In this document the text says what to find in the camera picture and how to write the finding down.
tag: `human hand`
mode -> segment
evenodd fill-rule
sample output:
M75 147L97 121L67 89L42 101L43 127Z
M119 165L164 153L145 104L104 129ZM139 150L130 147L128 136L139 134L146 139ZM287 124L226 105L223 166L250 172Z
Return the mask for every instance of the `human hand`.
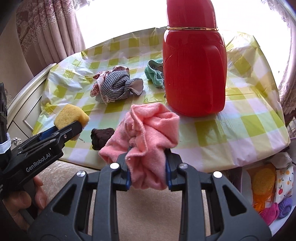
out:
M47 195L44 192L42 186L43 182L39 176L33 178L35 184L35 202L40 212L46 207ZM29 224L24 220L19 210L26 209L31 206L32 200L28 193L25 191L12 192L7 198L3 200L8 212L22 230L27 230Z

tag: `thermos lid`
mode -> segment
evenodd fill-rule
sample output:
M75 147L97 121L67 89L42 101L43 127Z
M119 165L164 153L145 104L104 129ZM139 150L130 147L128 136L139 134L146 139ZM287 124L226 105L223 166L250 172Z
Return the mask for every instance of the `thermos lid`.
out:
M169 27L217 28L210 0L167 0Z

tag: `fingernail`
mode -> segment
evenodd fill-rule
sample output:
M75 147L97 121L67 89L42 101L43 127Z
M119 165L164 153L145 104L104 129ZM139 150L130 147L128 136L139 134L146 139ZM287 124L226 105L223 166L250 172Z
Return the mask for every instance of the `fingernail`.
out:
M22 204L25 204L25 199L26 199L26 193L25 192L20 192L19 193L19 199L20 199L20 201L22 202Z
M45 208L45 201L43 199L40 199L40 204L41 204L42 209L44 209Z

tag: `orange mesh bag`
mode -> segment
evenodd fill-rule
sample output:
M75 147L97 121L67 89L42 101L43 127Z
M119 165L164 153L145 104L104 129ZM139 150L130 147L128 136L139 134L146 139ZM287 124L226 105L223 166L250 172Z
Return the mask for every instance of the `orange mesh bag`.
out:
M260 213L265 208L265 202L274 198L276 169L270 163L247 171L251 177L253 207Z

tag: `plastic tablecloth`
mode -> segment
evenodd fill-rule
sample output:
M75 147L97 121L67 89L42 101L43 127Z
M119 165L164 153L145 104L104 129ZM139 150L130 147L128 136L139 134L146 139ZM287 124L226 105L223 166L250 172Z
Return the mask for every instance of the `plastic tablecloth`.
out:
M161 102L169 107L163 89L148 81L144 68L150 59L162 57L165 28L128 33L80 53L54 66L46 80L41 114L33 134L53 126L68 103L79 106L90 117L82 140L68 141L61 160L101 169L105 162L91 146L93 128L116 128L132 104ZM180 142L173 152L200 171L211 172L250 164L289 145L277 87L260 46L253 36L234 33L226 42L228 69L226 104L223 111L204 118L180 116ZM93 76L115 65L129 67L131 78L144 81L140 96L108 105L90 97Z

